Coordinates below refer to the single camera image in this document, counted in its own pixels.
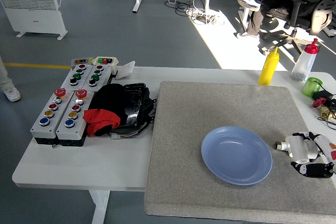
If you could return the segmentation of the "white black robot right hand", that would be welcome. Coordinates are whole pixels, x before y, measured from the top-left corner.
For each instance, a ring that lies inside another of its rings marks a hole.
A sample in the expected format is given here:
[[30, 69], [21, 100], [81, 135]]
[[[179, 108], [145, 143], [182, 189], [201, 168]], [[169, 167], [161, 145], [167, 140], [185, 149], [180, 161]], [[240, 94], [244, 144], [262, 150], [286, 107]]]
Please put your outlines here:
[[324, 156], [327, 159], [327, 163], [314, 163], [292, 161], [291, 166], [301, 175], [309, 178], [330, 178], [335, 174], [335, 145], [330, 140], [321, 135], [308, 133], [308, 142], [314, 147], [313, 152], [316, 152], [318, 156]]

